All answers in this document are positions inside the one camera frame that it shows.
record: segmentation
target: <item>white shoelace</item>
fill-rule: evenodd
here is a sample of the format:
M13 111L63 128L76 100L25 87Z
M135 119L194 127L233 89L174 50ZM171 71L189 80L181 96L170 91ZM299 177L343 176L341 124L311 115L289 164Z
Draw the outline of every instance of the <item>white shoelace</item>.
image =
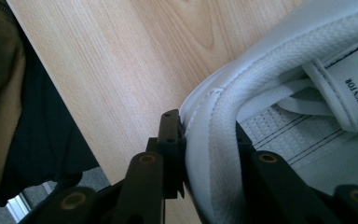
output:
M286 82L281 86L263 91L248 101L240 110L237 120L242 122L277 104L282 109L303 115L334 116L324 100L308 97L294 97L306 88L315 88L310 78L301 78Z

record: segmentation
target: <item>wooden floor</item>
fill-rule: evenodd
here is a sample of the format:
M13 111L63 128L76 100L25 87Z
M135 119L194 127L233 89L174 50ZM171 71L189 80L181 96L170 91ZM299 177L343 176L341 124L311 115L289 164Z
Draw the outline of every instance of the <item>wooden floor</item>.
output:
M111 183L162 113L303 0L7 0ZM199 222L189 200L167 223Z

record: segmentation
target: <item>shoe tongue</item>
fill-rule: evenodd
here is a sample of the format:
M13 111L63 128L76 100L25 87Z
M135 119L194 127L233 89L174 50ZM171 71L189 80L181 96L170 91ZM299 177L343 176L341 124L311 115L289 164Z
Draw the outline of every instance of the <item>shoe tongue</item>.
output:
M358 44L303 65L344 130L358 132Z

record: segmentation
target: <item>pant leg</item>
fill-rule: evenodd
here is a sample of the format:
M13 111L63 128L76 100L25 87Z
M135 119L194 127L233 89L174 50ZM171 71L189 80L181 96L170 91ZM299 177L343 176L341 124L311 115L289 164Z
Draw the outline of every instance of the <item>pant leg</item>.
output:
M22 112L3 179L0 205L23 189L98 166L62 98L24 38L26 72Z

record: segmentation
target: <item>white sneaker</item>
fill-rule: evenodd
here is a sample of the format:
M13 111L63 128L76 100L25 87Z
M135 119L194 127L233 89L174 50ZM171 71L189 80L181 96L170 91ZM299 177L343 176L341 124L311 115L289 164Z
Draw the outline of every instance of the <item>white sneaker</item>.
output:
M309 1L180 109L186 169L211 223L244 221L236 120L316 189L358 185L358 1Z

